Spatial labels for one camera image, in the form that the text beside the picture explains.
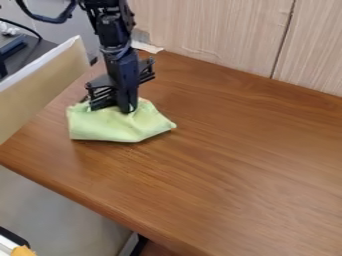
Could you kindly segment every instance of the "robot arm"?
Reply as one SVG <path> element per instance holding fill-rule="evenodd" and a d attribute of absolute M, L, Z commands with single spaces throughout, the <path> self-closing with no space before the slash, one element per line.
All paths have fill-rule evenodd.
<path fill-rule="evenodd" d="M 154 60 L 139 60 L 131 47 L 135 21 L 126 0 L 71 0 L 57 18 L 33 14 L 27 9 L 24 0 L 16 2 L 31 18 L 55 24 L 64 23 L 71 18 L 78 3 L 87 12 L 90 23 L 99 36 L 100 50 L 107 68 L 107 74 L 86 84 L 91 109 L 117 105 L 123 113 L 135 111 L 139 85 L 155 78 Z"/>

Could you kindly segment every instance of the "cable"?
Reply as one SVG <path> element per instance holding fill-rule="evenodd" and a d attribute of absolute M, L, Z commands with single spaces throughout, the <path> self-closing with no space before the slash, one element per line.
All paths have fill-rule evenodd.
<path fill-rule="evenodd" d="M 42 22 L 48 22 L 53 24 L 61 24 L 67 21 L 67 19 L 71 18 L 72 12 L 75 10 L 77 6 L 76 0 L 70 0 L 69 5 L 65 8 L 65 10 L 58 15 L 56 18 L 50 18 L 39 14 L 34 14 L 30 12 L 30 10 L 27 8 L 26 4 L 24 3 L 24 0 L 16 0 L 17 4 L 19 5 L 20 9 L 26 13 L 30 18 L 34 20 L 39 20 Z"/>
<path fill-rule="evenodd" d="M 25 30 L 27 30 L 27 31 L 30 31 L 32 34 L 34 34 L 34 35 L 36 35 L 36 36 L 38 37 L 39 42 L 40 42 L 41 40 L 43 40 L 43 37 L 42 37 L 38 32 L 34 31 L 33 29 L 31 29 L 31 28 L 29 28 L 29 27 L 26 27 L 26 26 L 24 26 L 24 25 L 21 25 L 21 24 L 19 24 L 19 23 L 16 23 L 16 22 L 14 22 L 14 21 L 7 20 L 7 19 L 4 19 L 4 18 L 0 18 L 0 21 L 9 23 L 9 24 L 12 24 L 12 25 L 14 25 L 14 26 L 17 26 L 17 27 L 20 27 L 20 28 L 22 28 L 22 29 L 25 29 Z"/>

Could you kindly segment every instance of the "towel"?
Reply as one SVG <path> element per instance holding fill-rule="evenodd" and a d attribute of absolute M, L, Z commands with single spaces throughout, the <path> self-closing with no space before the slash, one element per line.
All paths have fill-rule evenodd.
<path fill-rule="evenodd" d="M 117 106 L 90 111 L 86 101 L 69 107 L 67 118 L 73 140 L 133 143 L 176 128 L 176 124 L 163 116 L 150 101 L 141 98 L 136 111 L 130 114 L 122 114 Z"/>

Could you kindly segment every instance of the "wooden tabletop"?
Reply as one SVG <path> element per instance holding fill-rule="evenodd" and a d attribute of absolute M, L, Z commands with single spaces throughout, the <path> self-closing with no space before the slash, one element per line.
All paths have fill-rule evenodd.
<path fill-rule="evenodd" d="M 171 53 L 156 61 L 140 94 L 176 130 L 71 141 L 65 108 L 100 63 L 1 146 L 0 163 L 181 255 L 341 255 L 342 99 Z"/>

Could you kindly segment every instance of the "wood grain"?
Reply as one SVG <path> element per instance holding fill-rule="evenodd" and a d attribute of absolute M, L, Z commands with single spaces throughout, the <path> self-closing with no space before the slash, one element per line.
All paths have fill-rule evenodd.
<path fill-rule="evenodd" d="M 166 248 L 156 243 L 148 242 L 143 252 L 140 254 L 140 256 L 179 256 L 179 255 L 174 254 L 173 252 L 167 250 Z"/>
<path fill-rule="evenodd" d="M 274 78 L 342 96 L 342 2 L 297 0 Z"/>
<path fill-rule="evenodd" d="M 270 77 L 293 0 L 130 0 L 152 43 Z"/>
<path fill-rule="evenodd" d="M 2 145 L 0 163 L 180 255 L 339 255 L 342 99 L 171 53 L 156 61 L 140 94 L 175 131 L 71 141 L 65 108 L 100 64 Z"/>

